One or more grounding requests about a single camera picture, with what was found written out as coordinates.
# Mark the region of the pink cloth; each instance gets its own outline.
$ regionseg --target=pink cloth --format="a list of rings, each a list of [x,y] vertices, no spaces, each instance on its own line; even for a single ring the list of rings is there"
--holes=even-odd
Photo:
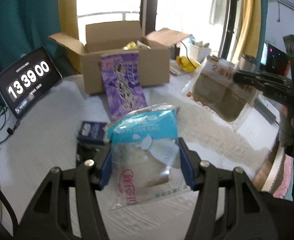
[[[291,180],[291,172],[292,172],[292,166],[291,166],[291,157],[288,155],[285,155],[285,164],[284,164],[284,171],[283,171],[283,180],[279,188],[276,189],[274,192],[275,198],[281,198],[284,199]]]

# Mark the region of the white table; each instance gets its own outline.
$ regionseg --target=white table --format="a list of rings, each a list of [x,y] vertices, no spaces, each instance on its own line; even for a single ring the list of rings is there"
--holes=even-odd
[[[270,125],[253,109],[241,127],[234,131],[216,115],[181,95],[187,82],[186,76],[171,77],[167,85],[144,89],[147,103],[167,102],[180,106],[178,134],[189,148],[219,168],[232,170],[235,166],[242,166],[253,179],[274,144],[278,126]],[[63,170],[75,167],[75,134],[80,122],[108,122],[106,111],[109,110],[105,95],[89,97],[84,93],[82,76],[69,77],[38,102],[22,119],[14,135],[1,145],[1,189],[19,221],[51,167],[59,166]],[[13,126],[13,118],[8,125]],[[5,136],[4,130],[0,140]],[[197,198],[197,192],[189,192],[110,211],[113,195],[110,186],[97,193],[109,237],[118,240],[183,239]],[[220,199],[218,213],[222,214],[222,210],[223,201]],[[71,212],[75,226],[74,201]],[[5,211],[3,224],[11,230]],[[79,235],[78,228],[75,228],[75,234]]]

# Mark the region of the cardboard box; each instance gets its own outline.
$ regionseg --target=cardboard box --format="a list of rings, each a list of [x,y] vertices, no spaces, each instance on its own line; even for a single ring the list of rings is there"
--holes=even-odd
[[[143,42],[151,49],[139,49],[140,83],[144,87],[160,85],[169,82],[169,47],[189,36],[191,35],[166,28],[142,36],[138,21],[121,21],[86,25],[85,46],[63,32],[49,38],[79,55],[85,91],[88,94],[97,94],[105,91],[100,71],[101,54],[117,53],[131,41]]]

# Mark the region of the yellow curtain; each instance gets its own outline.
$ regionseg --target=yellow curtain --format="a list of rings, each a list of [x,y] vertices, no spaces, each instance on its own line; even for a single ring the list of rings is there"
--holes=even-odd
[[[58,10],[61,31],[79,39],[77,0],[58,0]],[[67,56],[74,68],[81,73],[79,56],[70,49],[67,49]]]
[[[242,53],[257,57],[261,26],[261,0],[243,0],[242,28],[232,58],[237,63]]]

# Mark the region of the silver screw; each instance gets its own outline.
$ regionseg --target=silver screw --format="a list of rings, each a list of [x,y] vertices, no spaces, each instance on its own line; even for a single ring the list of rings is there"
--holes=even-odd
[[[51,173],[58,173],[60,171],[60,168],[59,167],[53,167],[51,170]]]
[[[200,166],[204,167],[204,168],[208,168],[210,163],[208,161],[201,161],[199,163]]]
[[[86,160],[86,161],[85,161],[85,165],[88,166],[88,167],[93,166],[94,163],[95,163],[95,162],[94,162],[93,160]]]
[[[243,174],[243,169],[241,167],[236,167],[234,170],[239,174]]]

